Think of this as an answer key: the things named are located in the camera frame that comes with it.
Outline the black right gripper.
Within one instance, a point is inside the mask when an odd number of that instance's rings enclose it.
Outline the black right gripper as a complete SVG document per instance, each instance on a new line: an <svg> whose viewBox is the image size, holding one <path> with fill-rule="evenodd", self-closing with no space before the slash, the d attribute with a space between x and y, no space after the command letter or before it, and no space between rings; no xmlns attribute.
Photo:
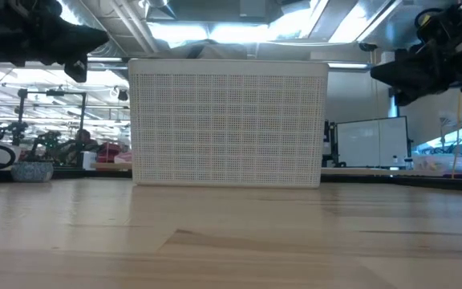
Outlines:
<svg viewBox="0 0 462 289"><path fill-rule="evenodd" d="M415 17L422 45L397 50L395 60L371 69L371 77L395 89L395 105L415 101L405 92L423 92L433 83L462 87L462 2L428 8Z"/></svg>

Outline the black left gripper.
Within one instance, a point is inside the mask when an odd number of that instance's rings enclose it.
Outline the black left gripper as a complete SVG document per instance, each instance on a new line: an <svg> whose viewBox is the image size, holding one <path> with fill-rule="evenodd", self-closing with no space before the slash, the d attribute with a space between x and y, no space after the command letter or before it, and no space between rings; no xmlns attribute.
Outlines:
<svg viewBox="0 0 462 289"><path fill-rule="evenodd" d="M62 12L57 0L0 0L0 63L23 67L28 61L38 61L43 53L34 45L39 40L43 20L48 16L58 17ZM81 57L107 43L107 32L62 18L57 18L54 24L53 59L66 61L64 72L75 82L85 83L87 58Z"/></svg>

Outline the khaki garment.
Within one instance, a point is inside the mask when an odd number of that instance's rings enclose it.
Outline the khaki garment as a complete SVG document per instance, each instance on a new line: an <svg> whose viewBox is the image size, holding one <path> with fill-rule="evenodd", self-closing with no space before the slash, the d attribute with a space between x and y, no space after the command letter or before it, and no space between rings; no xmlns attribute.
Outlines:
<svg viewBox="0 0 462 289"><path fill-rule="evenodd" d="M248 59L247 47L238 43L219 43L211 39L200 40L172 48L168 59Z"/></svg>

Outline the white board panel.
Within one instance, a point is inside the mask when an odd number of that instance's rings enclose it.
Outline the white board panel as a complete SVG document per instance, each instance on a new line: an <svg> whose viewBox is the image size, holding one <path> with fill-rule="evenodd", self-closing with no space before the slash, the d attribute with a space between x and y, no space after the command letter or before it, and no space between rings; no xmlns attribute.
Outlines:
<svg viewBox="0 0 462 289"><path fill-rule="evenodd" d="M401 168L411 155L405 116L338 123L336 142L346 167Z"/></svg>

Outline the person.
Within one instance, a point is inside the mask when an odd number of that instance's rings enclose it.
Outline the person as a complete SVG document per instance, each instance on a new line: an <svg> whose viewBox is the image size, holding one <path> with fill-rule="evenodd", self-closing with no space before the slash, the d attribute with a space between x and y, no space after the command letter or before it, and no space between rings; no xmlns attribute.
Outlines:
<svg viewBox="0 0 462 289"><path fill-rule="evenodd" d="M93 152L99 151L99 144L91 138L91 134L86 129L80 129L75 140L75 152Z"/></svg>

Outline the red bag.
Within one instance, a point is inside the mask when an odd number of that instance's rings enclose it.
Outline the red bag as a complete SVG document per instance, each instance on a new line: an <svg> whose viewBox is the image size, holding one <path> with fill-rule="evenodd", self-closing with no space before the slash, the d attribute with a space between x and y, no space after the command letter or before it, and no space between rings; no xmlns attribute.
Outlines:
<svg viewBox="0 0 462 289"><path fill-rule="evenodd" d="M105 142L99 146L96 161L98 163L114 163L115 157L122 152L119 144Z"/></svg>

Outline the small white box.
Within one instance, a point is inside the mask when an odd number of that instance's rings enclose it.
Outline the small white box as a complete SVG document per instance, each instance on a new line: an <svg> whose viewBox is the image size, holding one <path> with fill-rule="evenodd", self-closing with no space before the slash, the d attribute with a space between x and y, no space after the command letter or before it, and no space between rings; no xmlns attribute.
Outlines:
<svg viewBox="0 0 462 289"><path fill-rule="evenodd" d="M82 164L83 169L95 170L95 168L93 168L92 165L97 162L97 153L83 151L81 152L81 158L82 158L81 164Z"/></svg>

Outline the white perforated laundry basket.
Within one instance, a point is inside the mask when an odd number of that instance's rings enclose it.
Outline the white perforated laundry basket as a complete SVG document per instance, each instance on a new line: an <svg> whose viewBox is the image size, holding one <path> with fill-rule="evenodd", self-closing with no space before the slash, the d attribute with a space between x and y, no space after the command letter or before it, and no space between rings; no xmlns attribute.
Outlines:
<svg viewBox="0 0 462 289"><path fill-rule="evenodd" d="M320 185L326 64L133 59L128 72L136 184Z"/></svg>

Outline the black aluminium table frame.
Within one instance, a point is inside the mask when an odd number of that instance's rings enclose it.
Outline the black aluminium table frame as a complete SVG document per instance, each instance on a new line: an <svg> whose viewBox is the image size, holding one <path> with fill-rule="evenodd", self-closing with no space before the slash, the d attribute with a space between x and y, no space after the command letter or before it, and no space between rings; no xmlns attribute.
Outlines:
<svg viewBox="0 0 462 289"><path fill-rule="evenodd" d="M52 174L53 180L80 178L116 178L131 179L131 171L91 171L83 169L60 169ZM9 170L0 170L0 182L12 182ZM462 191L462 178L447 177L406 177L406 176L367 176L367 175L330 175L323 174L321 183L359 183L359 184L389 184L424 187L432 189L450 189Z"/></svg>

